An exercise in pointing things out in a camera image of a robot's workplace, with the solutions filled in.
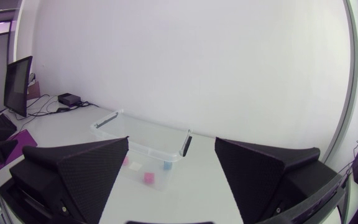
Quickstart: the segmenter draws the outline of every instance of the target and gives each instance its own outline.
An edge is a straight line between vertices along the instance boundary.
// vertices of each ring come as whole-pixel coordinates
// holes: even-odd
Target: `black cable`
[[[47,106],[47,112],[48,112],[48,113],[53,113],[52,111],[49,111],[48,108],[49,108],[49,106],[50,106],[52,103],[56,103],[57,101],[58,101],[58,100],[53,101],[53,102],[51,102],[50,104],[48,104],[48,106]]]
[[[34,103],[36,103],[37,101],[39,101],[39,100],[40,100],[42,97],[44,97],[44,96],[50,96],[50,95],[44,94],[44,95],[40,96],[37,100],[35,100],[34,102],[32,102],[32,104],[30,104],[29,106],[27,106],[27,108],[29,108],[30,106],[32,106]]]
[[[78,109],[78,108],[84,108],[84,107],[91,106],[91,105],[99,107],[98,105],[94,105],[94,104],[92,104],[92,103],[86,101],[86,102],[79,102],[77,105],[75,105],[76,108],[72,108],[72,109],[66,110],[66,111],[49,112],[49,111],[48,111],[48,106],[47,106],[47,111],[48,111],[49,113],[45,113],[45,114],[41,114],[41,115],[38,115],[38,114],[29,114],[29,115],[30,115],[30,116],[33,116],[33,117],[40,117],[40,116],[46,116],[46,115],[51,115],[51,114],[57,114],[57,113],[65,113],[65,112],[73,111],[73,110],[76,110],[76,109]]]
[[[338,172],[338,174],[341,173],[341,172],[347,167],[347,170],[346,170],[344,176],[342,177],[341,182],[343,181],[344,178],[347,179],[347,178],[349,178],[349,176],[352,174],[351,170],[352,170],[352,168],[353,168],[354,161],[358,158],[358,155],[357,155],[357,156],[355,155],[355,149],[357,149],[357,147],[358,147],[358,140],[356,141],[356,143],[357,143],[357,146],[353,149],[354,159],[353,159],[350,163],[346,164],[346,165]]]
[[[45,106],[51,99],[53,99],[53,97],[50,98],[46,103],[44,103],[44,105],[42,105],[41,109],[40,109],[38,112],[36,112],[36,113],[44,113],[44,112],[41,112],[41,110],[42,110],[42,108],[44,108],[44,106]],[[24,127],[26,124],[30,123],[30,122],[31,122],[32,120],[34,120],[35,118],[36,118],[36,116],[34,116],[30,121],[24,123],[24,124],[22,125],[22,127],[20,128],[20,130],[17,132],[17,134],[12,138],[12,140],[14,140],[14,139],[17,137],[17,135],[22,131],[23,127]]]

